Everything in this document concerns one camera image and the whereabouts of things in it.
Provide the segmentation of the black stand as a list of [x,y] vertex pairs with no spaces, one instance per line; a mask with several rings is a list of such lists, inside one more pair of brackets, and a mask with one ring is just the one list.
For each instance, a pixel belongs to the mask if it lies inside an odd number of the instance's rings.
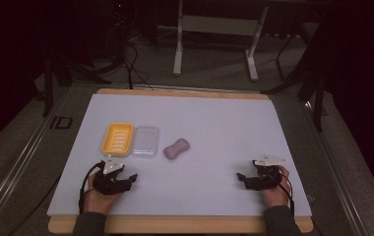
[[77,71],[97,84],[109,85],[109,81],[100,78],[62,53],[46,50],[43,52],[43,91],[40,91],[36,96],[38,100],[44,102],[43,117],[46,117],[54,106],[54,81],[63,87],[71,85],[73,79],[69,69]]
[[321,125],[321,117],[323,111],[324,85],[326,77],[318,72],[310,72],[309,70],[305,70],[303,73],[298,75],[298,67],[295,67],[286,78],[283,77],[280,56],[292,40],[293,37],[290,37],[286,41],[276,57],[276,65],[280,73],[280,77],[283,79],[283,83],[274,88],[262,90],[261,94],[276,94],[298,83],[302,83],[302,86],[297,93],[297,97],[300,101],[304,101],[305,104],[309,104],[311,97],[315,96],[314,104],[311,106],[313,111],[313,123],[316,129],[319,132],[322,132],[323,129]]

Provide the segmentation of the white metal stand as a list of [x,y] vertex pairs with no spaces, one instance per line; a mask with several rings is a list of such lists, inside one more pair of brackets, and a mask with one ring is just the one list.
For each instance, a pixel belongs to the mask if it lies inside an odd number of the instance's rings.
[[183,32],[205,32],[218,34],[233,34],[251,36],[252,43],[245,50],[249,78],[251,81],[259,79],[254,54],[262,34],[265,19],[268,15],[269,6],[264,6],[258,20],[215,18],[195,15],[185,15],[183,13],[183,0],[178,0],[177,14],[177,42],[173,64],[173,75],[179,76],[182,70],[183,59]]

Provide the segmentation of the person's left hand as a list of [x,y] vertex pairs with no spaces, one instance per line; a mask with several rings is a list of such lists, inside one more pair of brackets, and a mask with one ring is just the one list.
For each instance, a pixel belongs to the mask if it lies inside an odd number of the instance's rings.
[[96,212],[108,215],[114,204],[120,199],[121,193],[104,195],[93,187],[94,175],[88,179],[89,189],[84,193],[83,212]]

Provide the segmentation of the clear plastic lid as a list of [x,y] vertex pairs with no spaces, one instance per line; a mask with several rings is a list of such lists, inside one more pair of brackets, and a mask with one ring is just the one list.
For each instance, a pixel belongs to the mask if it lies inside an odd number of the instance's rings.
[[159,129],[151,126],[136,128],[131,154],[134,157],[152,158],[157,153]]

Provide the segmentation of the metal floor rail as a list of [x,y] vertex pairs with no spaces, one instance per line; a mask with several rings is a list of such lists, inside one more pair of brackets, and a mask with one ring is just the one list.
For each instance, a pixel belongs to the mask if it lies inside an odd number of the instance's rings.
[[53,105],[46,115],[42,102],[32,100],[0,133],[0,212],[68,91],[61,88],[54,94]]
[[340,113],[328,100],[320,105],[321,130],[314,125],[315,105],[303,103],[309,123],[321,146],[331,181],[354,236],[368,236],[362,219],[361,193],[370,187],[370,172]]

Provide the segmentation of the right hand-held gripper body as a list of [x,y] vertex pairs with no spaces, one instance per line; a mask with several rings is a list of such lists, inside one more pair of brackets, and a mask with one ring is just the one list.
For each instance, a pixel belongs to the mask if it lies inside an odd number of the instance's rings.
[[250,178],[248,182],[254,183],[258,191],[273,189],[280,183],[281,173],[278,165],[285,164],[285,159],[265,153],[252,163],[256,167],[257,176]]

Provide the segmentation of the white table mat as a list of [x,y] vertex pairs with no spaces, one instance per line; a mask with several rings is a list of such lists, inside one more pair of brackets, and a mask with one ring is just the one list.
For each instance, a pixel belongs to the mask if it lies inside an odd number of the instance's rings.
[[311,213],[270,100],[95,94],[48,215],[78,213],[83,179],[102,159],[100,146],[113,122],[156,127],[160,148],[180,138],[190,145],[173,160],[162,152],[122,158],[125,169],[120,176],[135,175],[137,180],[113,207],[114,215],[260,215],[260,193],[246,189],[237,176],[254,175],[253,160],[266,154],[285,161],[296,215]]

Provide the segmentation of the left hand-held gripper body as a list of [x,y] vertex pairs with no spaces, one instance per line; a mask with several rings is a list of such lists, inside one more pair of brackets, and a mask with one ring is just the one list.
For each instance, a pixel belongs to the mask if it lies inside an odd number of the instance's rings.
[[96,165],[98,171],[94,175],[93,187],[104,195],[115,195],[122,193],[122,187],[128,180],[117,180],[117,175],[124,170],[120,163],[112,164],[112,169],[108,170],[109,164],[101,161]]

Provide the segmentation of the purple soap bar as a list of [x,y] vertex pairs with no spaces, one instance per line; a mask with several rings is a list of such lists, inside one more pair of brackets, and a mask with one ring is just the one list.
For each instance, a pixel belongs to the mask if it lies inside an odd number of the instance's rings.
[[189,148],[190,144],[185,139],[178,139],[173,145],[166,147],[163,153],[167,159],[174,160]]

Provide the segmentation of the yellow soap dish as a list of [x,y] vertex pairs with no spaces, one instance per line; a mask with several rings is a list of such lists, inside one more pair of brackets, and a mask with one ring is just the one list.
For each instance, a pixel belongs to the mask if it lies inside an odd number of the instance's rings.
[[131,151],[135,128],[129,123],[111,123],[108,125],[101,145],[104,154],[126,156]]

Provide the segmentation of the wooden table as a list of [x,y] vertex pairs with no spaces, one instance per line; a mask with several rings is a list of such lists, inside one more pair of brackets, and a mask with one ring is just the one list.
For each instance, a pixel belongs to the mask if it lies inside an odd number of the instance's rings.
[[[95,94],[270,100],[261,94],[111,88],[102,88]],[[163,150],[164,148],[157,147],[157,152],[163,153]],[[78,213],[49,215],[49,230],[59,234],[71,232]],[[106,230],[109,233],[257,233],[265,229],[262,215],[114,215],[111,212]],[[312,212],[308,216],[298,216],[295,212],[294,215],[302,232],[312,231]]]

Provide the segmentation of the person's right hand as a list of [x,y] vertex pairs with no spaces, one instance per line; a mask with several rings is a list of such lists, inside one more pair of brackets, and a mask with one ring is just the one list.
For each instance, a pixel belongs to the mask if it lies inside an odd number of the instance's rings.
[[287,206],[290,197],[290,186],[288,185],[289,172],[278,165],[281,173],[280,183],[273,189],[264,190],[262,196],[267,207]]

